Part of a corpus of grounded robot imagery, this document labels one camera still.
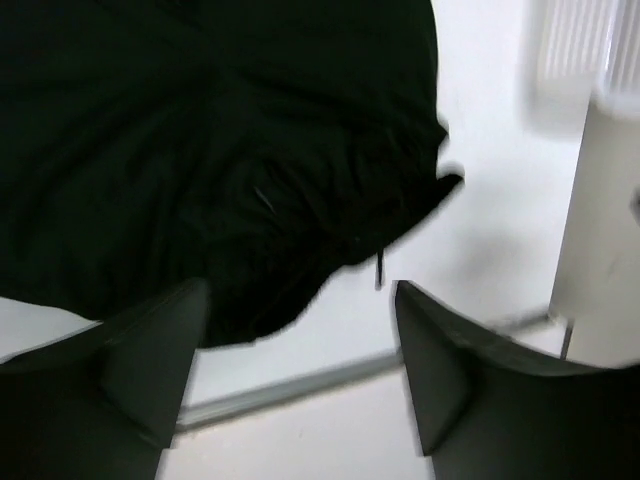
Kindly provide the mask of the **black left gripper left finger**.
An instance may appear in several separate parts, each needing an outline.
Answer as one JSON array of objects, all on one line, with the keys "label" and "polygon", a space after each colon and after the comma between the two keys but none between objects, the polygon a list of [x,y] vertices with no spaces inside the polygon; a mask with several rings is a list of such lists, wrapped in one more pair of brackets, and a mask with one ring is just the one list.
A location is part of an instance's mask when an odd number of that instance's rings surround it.
[{"label": "black left gripper left finger", "polygon": [[207,315],[207,286],[190,280],[3,363],[2,478],[154,478]]}]

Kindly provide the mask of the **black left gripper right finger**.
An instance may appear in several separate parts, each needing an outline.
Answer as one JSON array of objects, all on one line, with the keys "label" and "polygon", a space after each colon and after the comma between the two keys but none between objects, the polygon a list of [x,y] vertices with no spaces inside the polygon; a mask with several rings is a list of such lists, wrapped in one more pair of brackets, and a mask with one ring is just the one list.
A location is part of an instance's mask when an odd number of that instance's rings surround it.
[{"label": "black left gripper right finger", "polygon": [[529,349],[408,281],[394,311],[421,450],[439,479],[635,479],[639,369]]}]

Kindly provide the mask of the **black shorts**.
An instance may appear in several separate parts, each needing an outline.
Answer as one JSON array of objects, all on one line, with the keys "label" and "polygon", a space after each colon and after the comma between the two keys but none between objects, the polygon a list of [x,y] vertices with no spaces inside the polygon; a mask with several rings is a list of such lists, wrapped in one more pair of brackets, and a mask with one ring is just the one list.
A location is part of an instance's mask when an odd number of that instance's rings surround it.
[{"label": "black shorts", "polygon": [[191,278],[269,336],[461,182],[428,1],[5,1],[1,293],[106,320]]}]

